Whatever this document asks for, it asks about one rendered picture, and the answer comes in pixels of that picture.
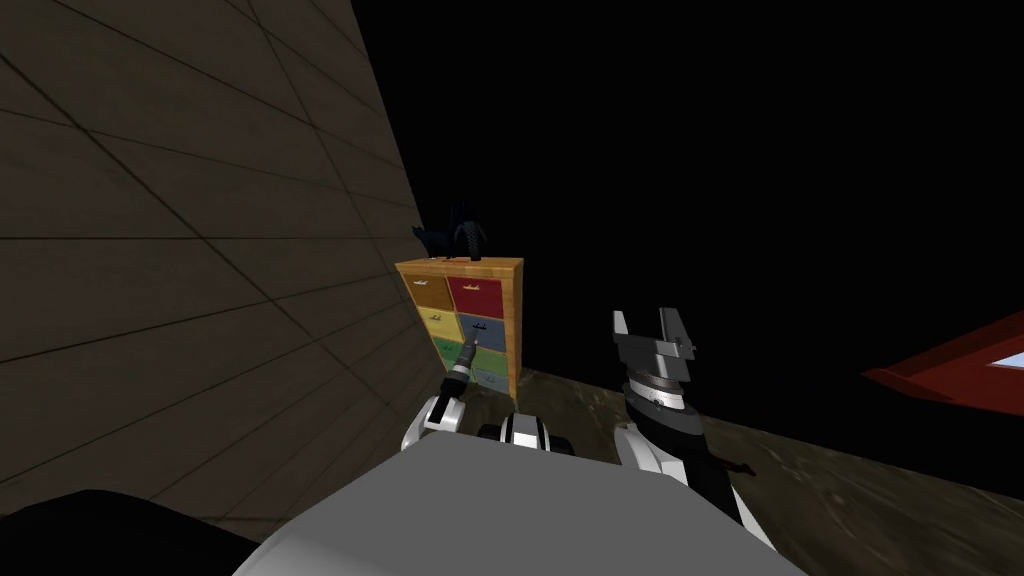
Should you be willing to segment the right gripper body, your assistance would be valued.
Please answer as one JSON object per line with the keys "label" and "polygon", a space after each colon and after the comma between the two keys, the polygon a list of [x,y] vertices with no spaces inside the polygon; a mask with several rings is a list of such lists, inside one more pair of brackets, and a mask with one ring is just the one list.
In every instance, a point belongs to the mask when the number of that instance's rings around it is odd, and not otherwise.
{"label": "right gripper body", "polygon": [[620,361],[633,372],[674,382],[692,380],[688,362],[695,359],[695,347],[689,339],[615,334],[615,343]]}

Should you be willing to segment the grey-blue drawer front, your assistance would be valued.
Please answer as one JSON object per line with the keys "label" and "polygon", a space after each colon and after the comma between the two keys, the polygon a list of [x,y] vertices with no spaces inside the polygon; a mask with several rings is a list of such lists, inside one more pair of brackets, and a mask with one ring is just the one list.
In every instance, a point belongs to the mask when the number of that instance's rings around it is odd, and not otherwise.
{"label": "grey-blue drawer front", "polygon": [[[478,347],[506,353],[505,325],[503,320],[465,313],[459,313],[457,319],[460,323],[463,341],[466,340],[467,336],[475,335],[478,340]],[[476,323],[485,323],[487,329],[473,332],[470,326]]]}

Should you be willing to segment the wooden chest with coloured drawers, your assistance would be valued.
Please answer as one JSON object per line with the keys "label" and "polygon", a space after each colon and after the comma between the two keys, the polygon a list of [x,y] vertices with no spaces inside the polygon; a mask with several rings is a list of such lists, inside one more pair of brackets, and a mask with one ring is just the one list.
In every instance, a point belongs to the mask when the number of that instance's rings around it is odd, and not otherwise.
{"label": "wooden chest with coloured drawers", "polygon": [[477,346],[470,380],[518,397],[522,375],[524,260],[493,253],[493,242],[465,201],[451,211],[445,231],[411,228],[426,256],[396,263],[415,312],[437,355],[452,368],[463,345],[459,313],[504,321],[506,353]]}

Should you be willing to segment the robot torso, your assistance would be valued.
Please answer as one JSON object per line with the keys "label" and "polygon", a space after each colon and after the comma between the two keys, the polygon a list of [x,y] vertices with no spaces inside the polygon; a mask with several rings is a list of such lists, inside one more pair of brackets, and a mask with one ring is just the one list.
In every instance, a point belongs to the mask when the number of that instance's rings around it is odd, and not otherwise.
{"label": "robot torso", "polygon": [[296,516],[233,576],[806,576],[635,427],[623,464],[435,431]]}

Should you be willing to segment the red furniture piece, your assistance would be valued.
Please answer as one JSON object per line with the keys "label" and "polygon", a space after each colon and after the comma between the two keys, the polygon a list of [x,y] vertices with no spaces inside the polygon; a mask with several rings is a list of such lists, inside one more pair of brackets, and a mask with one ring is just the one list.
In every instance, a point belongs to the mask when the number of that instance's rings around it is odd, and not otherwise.
{"label": "red furniture piece", "polygon": [[914,398],[1024,417],[1024,310],[863,376]]}

